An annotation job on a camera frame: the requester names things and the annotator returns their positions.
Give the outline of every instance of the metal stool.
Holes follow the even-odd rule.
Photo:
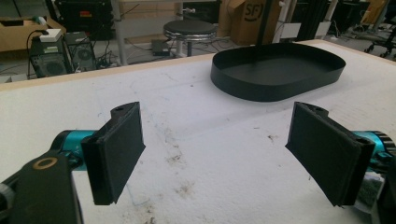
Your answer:
[[[187,57],[190,57],[192,42],[213,39],[216,27],[205,21],[170,21],[163,26],[163,34],[171,39],[186,41]]]

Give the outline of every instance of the wire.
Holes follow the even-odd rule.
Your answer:
[[[137,46],[136,44],[132,43],[129,39],[125,39],[125,40],[126,40],[126,42],[128,42],[130,45],[134,46],[134,47],[137,48],[137,49],[152,50],[152,49],[143,49],[143,48]]]
[[[218,48],[216,48],[216,47],[213,45],[213,42],[210,43],[210,45],[211,45],[215,50],[217,50],[218,52],[220,52],[220,50],[219,50]]]
[[[0,73],[0,76],[6,75],[6,74],[17,75],[18,73],[15,73],[15,72]]]
[[[102,31],[105,27],[107,27],[107,26],[110,27],[110,26],[113,24],[113,21],[114,21],[114,20],[111,20],[111,21],[108,22],[108,23],[103,23],[102,20],[100,20],[100,17],[98,17],[98,22],[99,22],[99,24],[102,24],[102,26],[101,26],[98,30],[96,30],[95,32],[93,32],[92,34],[90,34],[90,36],[95,36],[95,35],[99,34],[99,32],[101,32],[101,31]],[[96,38],[95,38],[93,44],[91,43],[91,41],[90,41],[90,42],[86,42],[86,41],[85,41],[85,40],[87,40],[88,38],[90,38],[90,36],[86,36],[85,38],[83,38],[82,40],[80,40],[80,41],[78,42],[78,44],[76,44],[76,46],[75,46],[75,48],[74,48],[74,51],[73,51],[73,52],[70,52],[70,57],[71,57],[71,58],[74,57],[74,55],[75,55],[75,53],[76,53],[78,47],[79,47],[80,45],[82,45],[82,44],[87,44],[87,45],[85,46],[86,48],[88,47],[88,44],[89,44],[90,46],[92,46],[92,48],[95,47]]]
[[[20,64],[17,64],[17,65],[13,65],[13,66],[11,66],[9,68],[1,70],[0,73],[3,73],[3,72],[5,72],[5,71],[7,71],[9,69],[12,69],[12,68],[15,68],[15,67],[19,67],[19,66],[22,66],[22,65],[26,65],[26,63],[20,63]]]
[[[282,23],[282,24],[280,24],[280,26],[276,28],[276,30],[274,31],[274,35],[277,34],[277,32],[280,30],[280,28],[282,28],[282,27],[285,26],[285,22],[284,22],[284,21],[278,21],[278,22],[280,22],[280,23]]]
[[[126,60],[130,59],[132,55],[134,55],[134,54],[136,54],[137,52],[140,52],[140,51],[142,51],[142,49],[137,49],[137,50],[135,50],[135,51],[132,51],[132,53],[130,53],[130,54],[128,55],[128,57],[126,58]]]
[[[99,68],[108,68],[111,64],[112,64],[112,62],[111,62],[111,59],[114,59],[114,58],[117,58],[118,56],[116,56],[116,55],[114,55],[113,54],[113,51],[112,50],[110,50],[109,52],[107,52],[108,51],[108,46],[109,46],[109,44],[110,44],[110,40],[107,40],[107,45],[106,45],[106,49],[105,49],[105,53],[102,55],[102,56],[100,56],[100,57],[97,57],[95,60],[96,60],[96,67],[99,69]]]
[[[131,12],[132,10],[134,10],[136,7],[138,7],[138,6],[140,6],[140,4],[137,4],[136,6],[134,6],[133,8],[131,8],[131,9],[129,9],[128,11],[126,11],[126,12],[124,12],[124,13],[122,13],[122,14],[120,14],[120,17],[123,17],[125,14],[127,14],[127,13],[129,13],[129,12]]]
[[[220,44],[220,42],[224,42],[224,43],[231,43],[229,46],[226,46],[226,47],[224,47],[224,46],[222,46],[221,44]],[[219,40],[216,40],[216,41],[214,41],[213,43],[218,43],[218,45],[219,45],[219,47],[221,48],[221,49],[229,49],[230,47],[233,47],[233,49],[235,49],[235,45],[233,44],[233,42],[231,42],[230,40],[226,40],[226,39],[219,39]]]
[[[29,52],[29,40],[30,40],[30,36],[32,36],[32,34],[34,34],[35,32],[38,32],[38,31],[32,31],[32,33],[30,33],[30,34],[27,36],[27,39],[26,39],[26,51],[27,51],[27,79],[28,79],[28,80],[30,79],[30,63],[31,63],[31,60],[30,60],[30,52]]]
[[[209,52],[209,53],[216,53],[216,52],[213,52],[213,51],[210,51],[210,50],[206,50],[206,49],[198,49],[198,50]]]
[[[175,44],[175,39],[173,39],[172,44],[171,44],[171,47],[169,47],[169,51],[171,51],[171,49],[172,49],[172,47],[173,47],[174,44]]]
[[[338,27],[337,27],[337,22],[336,21],[332,21],[332,22],[334,22],[334,28],[335,28],[335,37],[340,37],[340,30],[338,30]]]

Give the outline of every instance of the office chair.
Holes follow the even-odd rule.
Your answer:
[[[364,52],[369,53],[374,49],[374,46],[381,46],[387,49],[384,53],[381,53],[379,56],[381,58],[385,58],[392,53],[392,50],[396,48],[396,43],[393,42],[393,38],[396,36],[396,12],[387,12],[386,19],[384,23],[391,24],[393,29],[387,40],[376,40],[372,42],[372,45],[368,49],[365,49]],[[393,55],[393,61],[396,61],[396,54]]]

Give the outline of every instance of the floor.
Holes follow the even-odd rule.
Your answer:
[[[346,32],[346,34],[340,35],[338,37],[334,35],[326,35],[324,39],[351,49],[364,51],[371,45],[372,40],[384,39],[387,38],[387,35],[389,35],[388,31],[379,31],[376,35],[359,35],[353,32]],[[94,44],[96,58],[105,59],[110,67],[117,66],[118,47],[115,39],[111,39],[109,41],[96,41],[92,43]],[[173,41],[169,41],[167,43],[169,48],[174,49],[176,47],[176,43]],[[216,53],[226,49],[239,48],[228,37],[217,38],[211,42],[195,43],[192,47],[192,56]],[[375,47],[370,53],[379,56],[385,51],[386,50],[382,47]],[[172,56],[153,56],[150,43],[133,44],[131,42],[127,42],[126,52],[128,55],[128,64],[148,63],[174,59]],[[389,55],[387,59],[392,60],[392,56],[393,55]],[[20,74],[28,74],[27,64],[27,59],[6,60],[0,62],[0,81],[5,80],[8,77],[17,77],[17,75]],[[36,78],[35,71],[32,66],[30,68],[30,74],[30,78]]]

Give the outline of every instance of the black chair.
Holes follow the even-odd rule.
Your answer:
[[[384,53],[381,53],[379,56],[381,58],[385,58],[392,53],[392,50],[396,48],[396,43],[393,42],[393,38],[396,36],[396,15],[392,15],[391,19],[386,19],[384,23],[391,24],[393,26],[392,32],[387,40],[376,40],[372,42],[372,45],[368,49],[365,49],[364,52],[369,53],[374,49],[374,46],[381,46],[387,49]],[[396,54],[393,55],[393,60],[396,61]]]
[[[187,42],[187,56],[191,56],[192,42],[211,40],[216,27],[206,21],[170,21],[163,26],[163,34],[174,40]]]

